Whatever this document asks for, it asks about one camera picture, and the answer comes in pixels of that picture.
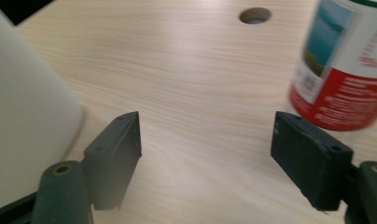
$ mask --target light wood surface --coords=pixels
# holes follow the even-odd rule
[[[271,18],[244,24],[265,7]],[[313,209],[270,156],[315,0],[57,0],[19,30],[86,109],[67,160],[116,116],[143,143],[120,211],[96,224],[343,223]],[[377,123],[349,143],[377,161]]]

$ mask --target can label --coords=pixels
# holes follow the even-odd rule
[[[322,128],[357,130],[377,119],[377,7],[320,1],[289,96]]]

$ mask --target table surface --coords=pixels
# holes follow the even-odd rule
[[[264,7],[271,18],[239,15]],[[67,160],[139,111],[143,157],[97,224],[343,223],[313,209],[270,156],[315,0],[58,0],[19,30],[86,110]],[[350,142],[377,161],[377,123]]]

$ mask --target red label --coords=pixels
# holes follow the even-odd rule
[[[313,105],[294,86],[290,100],[299,114],[319,127],[335,131],[362,129],[377,119],[377,78],[331,69]]]

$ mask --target white object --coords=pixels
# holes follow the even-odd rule
[[[0,207],[37,190],[82,117],[76,97],[0,11]]]

